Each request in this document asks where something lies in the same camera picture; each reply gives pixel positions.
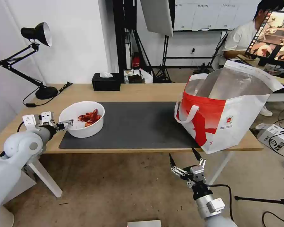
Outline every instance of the black hair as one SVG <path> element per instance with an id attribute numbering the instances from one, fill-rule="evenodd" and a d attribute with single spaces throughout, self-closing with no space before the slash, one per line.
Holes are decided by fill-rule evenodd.
<path id="1" fill-rule="evenodd" d="M 260 3 L 258 4 L 258 8 L 254 19 L 258 16 L 260 10 L 278 11 L 283 9 L 283 7 L 284 7 L 284 0 L 261 0 Z"/>

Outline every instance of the black desk lamp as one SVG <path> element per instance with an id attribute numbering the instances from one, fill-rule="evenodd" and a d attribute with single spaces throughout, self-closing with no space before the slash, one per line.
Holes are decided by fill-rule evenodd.
<path id="1" fill-rule="evenodd" d="M 18 53 L 10 56 L 9 58 L 1 60 L 0 65 L 38 86 L 39 89 L 36 91 L 37 99 L 49 99 L 55 97 L 58 94 L 58 90 L 55 87 L 47 87 L 43 84 L 43 82 L 38 82 L 34 78 L 29 77 L 12 67 L 15 63 L 23 60 L 24 58 L 27 58 L 28 56 L 32 55 L 33 53 L 39 50 L 40 44 L 35 41 L 36 39 L 46 46 L 52 45 L 50 29 L 47 23 L 46 22 L 40 23 L 35 28 L 21 28 L 21 34 L 24 38 L 27 38 L 31 42 L 31 44 L 28 47 L 24 48 L 23 50 L 19 51 Z M 33 49 L 32 52 L 24 55 L 23 57 L 16 57 L 17 55 L 21 54 L 22 52 L 30 48 Z"/>

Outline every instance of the black tissue box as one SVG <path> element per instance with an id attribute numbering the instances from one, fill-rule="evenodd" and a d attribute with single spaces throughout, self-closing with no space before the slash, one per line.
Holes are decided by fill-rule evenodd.
<path id="1" fill-rule="evenodd" d="M 121 83 L 118 79 L 119 73 L 111 73 L 113 77 L 103 78 L 100 73 L 95 73 L 92 78 L 94 91 L 120 90 Z"/>

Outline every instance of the tabletop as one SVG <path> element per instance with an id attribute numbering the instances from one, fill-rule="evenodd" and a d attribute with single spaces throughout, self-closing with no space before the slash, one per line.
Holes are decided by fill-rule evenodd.
<path id="1" fill-rule="evenodd" d="M 259 58 L 256 59 L 249 59 L 248 57 L 244 56 L 244 55 L 238 55 L 238 58 L 241 59 L 242 61 L 244 61 L 246 64 L 259 68 L 259 69 L 264 69 L 264 66 L 258 66 L 258 63 L 260 61 Z M 280 77 L 275 77 L 281 84 L 284 85 L 284 78 L 280 78 Z"/>
<path id="2" fill-rule="evenodd" d="M 48 84 L 57 89 L 63 84 Z M 120 91 L 94 91 L 91 84 L 73 84 L 55 97 L 48 104 L 36 108 L 25 107 L 17 117 L 0 134 L 0 153 L 3 151 L 5 140 L 16 133 L 22 116 L 28 114 L 41 114 L 51 111 L 54 119 L 59 119 L 63 109 L 75 102 L 96 101 L 96 102 L 176 102 L 183 92 L 185 84 L 121 84 Z M 34 98 L 31 103 L 42 104 L 44 100 Z M 139 153 L 139 152 L 183 152 L 191 151 L 191 148 L 179 149 L 59 149 L 59 144 L 65 132 L 58 132 L 48 143 L 46 153 Z M 261 143 L 248 131 L 240 144 L 227 149 L 228 151 L 258 151 L 262 150 Z"/>

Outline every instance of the lamp base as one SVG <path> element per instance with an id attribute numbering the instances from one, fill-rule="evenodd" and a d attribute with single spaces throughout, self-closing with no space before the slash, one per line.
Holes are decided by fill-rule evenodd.
<path id="1" fill-rule="evenodd" d="M 39 88 L 36 91 L 36 98 L 37 99 L 50 99 L 55 97 L 58 94 L 58 90 L 55 87 L 45 87 Z"/>

